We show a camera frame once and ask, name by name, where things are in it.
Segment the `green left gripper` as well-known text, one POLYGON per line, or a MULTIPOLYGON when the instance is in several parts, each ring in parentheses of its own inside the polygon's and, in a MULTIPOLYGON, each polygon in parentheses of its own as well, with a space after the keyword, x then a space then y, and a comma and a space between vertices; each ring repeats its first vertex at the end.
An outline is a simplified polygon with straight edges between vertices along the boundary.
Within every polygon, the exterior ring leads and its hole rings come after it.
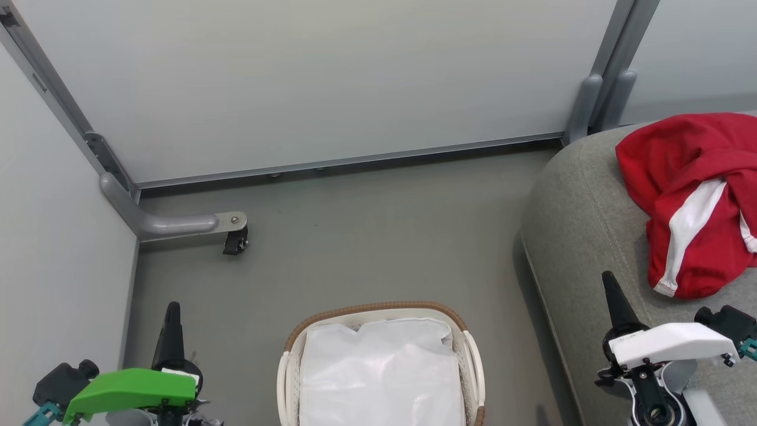
POLYGON ((114 370, 90 380, 67 404, 62 423, 137 409, 156 415, 155 424, 183 424, 197 410, 203 375, 186 360, 178 302, 167 307, 151 368, 114 370))

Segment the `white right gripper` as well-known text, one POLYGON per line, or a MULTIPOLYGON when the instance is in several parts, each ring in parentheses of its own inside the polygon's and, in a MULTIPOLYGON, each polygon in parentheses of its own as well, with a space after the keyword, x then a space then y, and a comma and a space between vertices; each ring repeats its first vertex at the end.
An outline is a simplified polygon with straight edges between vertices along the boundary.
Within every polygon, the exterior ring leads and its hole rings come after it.
POLYGON ((739 357, 730 338, 697 322, 649 329, 635 314, 611 270, 604 270, 602 281, 613 332, 633 332, 607 342, 610 362, 630 370, 661 362, 739 357))

